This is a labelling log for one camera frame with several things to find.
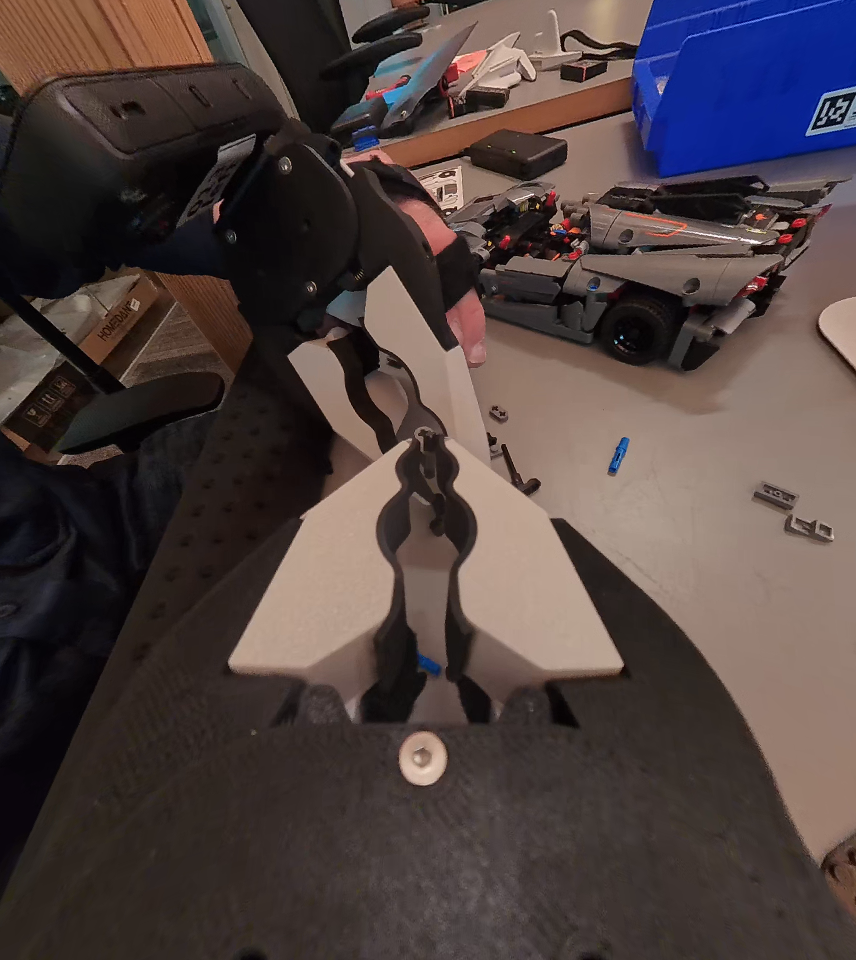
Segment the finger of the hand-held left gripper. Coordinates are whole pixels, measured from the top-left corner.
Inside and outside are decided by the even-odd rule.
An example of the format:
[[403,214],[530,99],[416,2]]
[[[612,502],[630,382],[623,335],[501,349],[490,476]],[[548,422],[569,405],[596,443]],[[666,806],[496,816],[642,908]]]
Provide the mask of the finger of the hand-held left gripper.
[[289,361],[339,438],[369,461],[396,446],[396,428],[369,392],[357,340],[303,342]]
[[479,461],[491,460],[482,412],[459,343],[443,346],[393,267],[367,287],[363,326],[407,370],[420,406],[446,437]]

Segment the black lego axle assembly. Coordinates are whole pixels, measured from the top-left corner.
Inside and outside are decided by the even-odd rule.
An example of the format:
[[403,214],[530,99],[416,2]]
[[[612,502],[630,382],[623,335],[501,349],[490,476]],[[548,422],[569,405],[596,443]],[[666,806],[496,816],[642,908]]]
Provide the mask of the black lego axle assembly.
[[530,479],[523,477],[506,443],[500,444],[500,452],[511,486],[525,497],[531,497],[536,494],[542,487],[542,481],[537,477]]

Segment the person's left hand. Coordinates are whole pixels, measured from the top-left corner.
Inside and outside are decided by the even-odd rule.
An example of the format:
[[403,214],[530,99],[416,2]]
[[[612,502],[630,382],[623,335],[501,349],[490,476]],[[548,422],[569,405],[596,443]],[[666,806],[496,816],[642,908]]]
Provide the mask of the person's left hand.
[[[414,198],[402,198],[397,204],[417,224],[435,258],[454,243],[456,233],[429,204]],[[486,316],[477,290],[466,291],[446,312],[446,319],[470,369],[483,366],[487,359]]]

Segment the wooden pillar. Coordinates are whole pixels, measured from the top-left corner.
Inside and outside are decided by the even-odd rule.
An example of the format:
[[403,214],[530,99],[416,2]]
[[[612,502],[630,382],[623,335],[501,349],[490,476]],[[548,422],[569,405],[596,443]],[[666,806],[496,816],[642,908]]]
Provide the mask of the wooden pillar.
[[[185,1],[0,1],[0,70],[20,93],[62,74],[213,61]],[[158,279],[237,373],[253,335],[230,284],[164,272]]]

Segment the cardboard box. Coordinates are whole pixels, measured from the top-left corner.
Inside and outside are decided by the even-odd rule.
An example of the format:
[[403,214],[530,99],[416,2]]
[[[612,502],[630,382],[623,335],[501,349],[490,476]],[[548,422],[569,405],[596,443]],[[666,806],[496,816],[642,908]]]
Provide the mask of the cardboard box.
[[82,290],[91,318],[78,344],[87,357],[104,362],[119,348],[159,300],[156,282],[145,273],[128,273]]

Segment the person's torso and legs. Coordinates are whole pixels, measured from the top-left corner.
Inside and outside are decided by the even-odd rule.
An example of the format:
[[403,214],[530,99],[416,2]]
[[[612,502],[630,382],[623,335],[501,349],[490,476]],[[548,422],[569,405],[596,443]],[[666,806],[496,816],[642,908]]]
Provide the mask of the person's torso and legs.
[[0,795],[46,792],[214,420],[87,468],[0,431]]

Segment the black flat blade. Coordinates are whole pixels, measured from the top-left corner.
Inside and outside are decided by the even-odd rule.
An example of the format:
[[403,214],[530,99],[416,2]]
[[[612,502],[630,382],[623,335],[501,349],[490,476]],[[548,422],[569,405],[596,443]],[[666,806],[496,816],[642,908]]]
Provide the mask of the black flat blade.
[[474,21],[454,33],[432,54],[422,59],[406,84],[389,90],[383,95],[387,111],[382,119],[380,130],[386,131],[412,120],[419,104],[431,90],[438,86],[448,67],[471,37],[477,23]]

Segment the black office chair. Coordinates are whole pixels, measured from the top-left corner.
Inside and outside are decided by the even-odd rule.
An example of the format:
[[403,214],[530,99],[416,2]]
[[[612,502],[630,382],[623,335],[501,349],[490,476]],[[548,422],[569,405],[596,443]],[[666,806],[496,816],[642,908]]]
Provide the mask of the black office chair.
[[376,69],[389,58],[422,44],[407,26],[422,22],[426,6],[384,13],[353,38],[339,2],[241,1],[242,14],[276,68],[299,119],[317,134],[360,102]]

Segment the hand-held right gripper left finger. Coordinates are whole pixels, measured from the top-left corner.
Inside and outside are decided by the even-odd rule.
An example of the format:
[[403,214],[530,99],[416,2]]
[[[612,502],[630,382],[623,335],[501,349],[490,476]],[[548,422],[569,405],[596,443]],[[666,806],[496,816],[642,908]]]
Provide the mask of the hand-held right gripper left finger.
[[398,549],[418,444],[398,443],[303,516],[228,659],[232,672],[328,686],[363,716],[410,716],[418,642]]

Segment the black and red device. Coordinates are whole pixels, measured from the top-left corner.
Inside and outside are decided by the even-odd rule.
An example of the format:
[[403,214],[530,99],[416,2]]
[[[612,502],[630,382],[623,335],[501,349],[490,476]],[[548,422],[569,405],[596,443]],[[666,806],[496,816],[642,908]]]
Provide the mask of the black and red device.
[[448,117],[459,118],[468,114],[498,111],[506,107],[510,100],[509,88],[480,88],[461,91],[447,97]]

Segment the blue and black tool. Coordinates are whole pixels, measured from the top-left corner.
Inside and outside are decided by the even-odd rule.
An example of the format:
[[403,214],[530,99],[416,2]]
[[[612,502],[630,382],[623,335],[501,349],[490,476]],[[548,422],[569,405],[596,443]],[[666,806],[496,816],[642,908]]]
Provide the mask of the blue and black tool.
[[408,86],[410,80],[410,74],[402,74],[389,86],[366,92],[362,101],[351,104],[338,114],[330,127],[329,136],[345,145],[359,131],[369,127],[380,130],[399,92]]

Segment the black lego connector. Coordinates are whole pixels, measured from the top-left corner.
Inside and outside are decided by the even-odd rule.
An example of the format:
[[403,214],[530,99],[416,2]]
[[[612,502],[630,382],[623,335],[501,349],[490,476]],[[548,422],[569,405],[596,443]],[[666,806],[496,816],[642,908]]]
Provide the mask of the black lego connector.
[[431,504],[444,494],[447,480],[445,434],[422,426],[414,430],[413,439],[419,451],[419,478],[414,482],[414,490],[424,503]]

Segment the grey lego car model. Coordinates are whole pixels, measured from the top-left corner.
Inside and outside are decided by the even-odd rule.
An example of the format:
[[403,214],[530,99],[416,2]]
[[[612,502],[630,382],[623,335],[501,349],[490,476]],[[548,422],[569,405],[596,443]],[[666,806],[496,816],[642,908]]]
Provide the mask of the grey lego car model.
[[448,224],[480,262],[488,318],[689,373],[767,312],[846,181],[617,184],[577,202],[529,181]]

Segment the blue storage bin with tag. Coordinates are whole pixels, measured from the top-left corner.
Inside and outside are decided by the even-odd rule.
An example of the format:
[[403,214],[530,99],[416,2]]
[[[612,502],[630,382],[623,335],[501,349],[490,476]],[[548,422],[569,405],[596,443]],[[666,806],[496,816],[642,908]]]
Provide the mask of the blue storage bin with tag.
[[831,150],[806,132],[856,1],[697,1],[650,154],[663,177]]

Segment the black battery box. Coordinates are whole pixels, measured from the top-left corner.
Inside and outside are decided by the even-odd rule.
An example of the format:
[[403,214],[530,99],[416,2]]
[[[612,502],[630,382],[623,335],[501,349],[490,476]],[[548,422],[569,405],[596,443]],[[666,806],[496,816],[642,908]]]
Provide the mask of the black battery box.
[[528,182],[564,165],[566,139],[499,129],[472,143],[464,155],[474,167]]

